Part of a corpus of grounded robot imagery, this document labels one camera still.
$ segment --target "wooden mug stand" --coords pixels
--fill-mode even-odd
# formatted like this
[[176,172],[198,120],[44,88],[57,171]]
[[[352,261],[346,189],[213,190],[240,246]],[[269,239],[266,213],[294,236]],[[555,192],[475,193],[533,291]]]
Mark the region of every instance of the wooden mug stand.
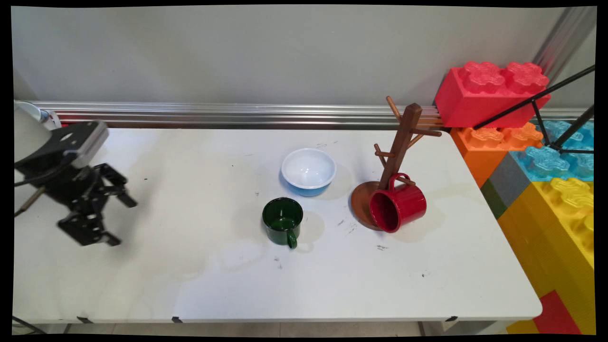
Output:
[[[418,126],[420,114],[422,114],[422,108],[416,103],[407,106],[402,116],[399,114],[397,106],[395,106],[395,103],[390,96],[386,97],[386,101],[388,101],[390,109],[393,111],[393,114],[395,114],[397,121],[399,121],[399,128],[397,128],[397,134],[395,135],[395,140],[393,140],[390,152],[382,152],[380,151],[378,144],[374,144],[374,148],[376,149],[375,155],[380,158],[380,162],[382,162],[382,166],[384,167],[382,178],[380,178],[380,182],[371,181],[359,184],[354,188],[353,193],[350,196],[350,206],[353,209],[354,216],[362,225],[375,231],[382,230],[376,226],[376,223],[371,217],[369,205],[371,194],[378,189],[387,190],[389,188],[389,179],[392,175],[399,172],[407,149],[411,148],[420,140],[420,138],[425,135],[441,136],[440,131],[419,130],[416,128]],[[408,185],[416,184],[403,177],[399,177],[397,180]]]

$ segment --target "mug handle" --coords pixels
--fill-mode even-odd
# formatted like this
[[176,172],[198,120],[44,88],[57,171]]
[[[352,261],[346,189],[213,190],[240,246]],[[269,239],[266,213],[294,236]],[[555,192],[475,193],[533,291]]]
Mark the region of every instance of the mug handle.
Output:
[[287,244],[292,250],[298,247],[298,241],[295,239],[295,233],[293,229],[287,231]]
[[405,173],[396,173],[390,177],[389,191],[395,191],[395,181],[397,180],[397,178],[399,178],[399,176],[403,176],[405,179],[411,181],[410,176],[406,175]]

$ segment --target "green mug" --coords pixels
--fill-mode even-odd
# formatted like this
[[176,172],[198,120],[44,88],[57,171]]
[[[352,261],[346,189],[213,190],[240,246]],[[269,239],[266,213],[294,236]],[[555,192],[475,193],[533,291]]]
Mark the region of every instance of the green mug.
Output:
[[280,197],[268,202],[262,210],[262,221],[268,238],[278,245],[298,246],[300,222],[304,212],[300,204],[291,198]]

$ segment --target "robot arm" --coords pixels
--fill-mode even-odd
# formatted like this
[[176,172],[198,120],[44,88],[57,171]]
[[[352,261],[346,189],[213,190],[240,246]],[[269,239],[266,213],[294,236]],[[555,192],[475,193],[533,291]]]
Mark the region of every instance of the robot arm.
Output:
[[15,217],[44,193],[69,208],[70,214],[57,225],[78,243],[119,245],[105,230],[103,207],[111,195],[129,208],[137,203],[127,194],[124,176],[107,164],[89,166],[109,135],[106,124],[90,121],[49,131],[21,107],[15,105],[14,112],[15,169],[24,175],[15,186],[37,188]]

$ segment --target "round wooden base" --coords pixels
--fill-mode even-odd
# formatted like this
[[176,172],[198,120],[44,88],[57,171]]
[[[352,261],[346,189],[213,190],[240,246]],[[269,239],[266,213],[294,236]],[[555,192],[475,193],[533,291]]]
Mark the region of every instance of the round wooden base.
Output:
[[376,226],[370,213],[371,193],[378,189],[380,182],[365,182],[354,188],[350,195],[350,207],[360,224],[375,231],[382,231]]

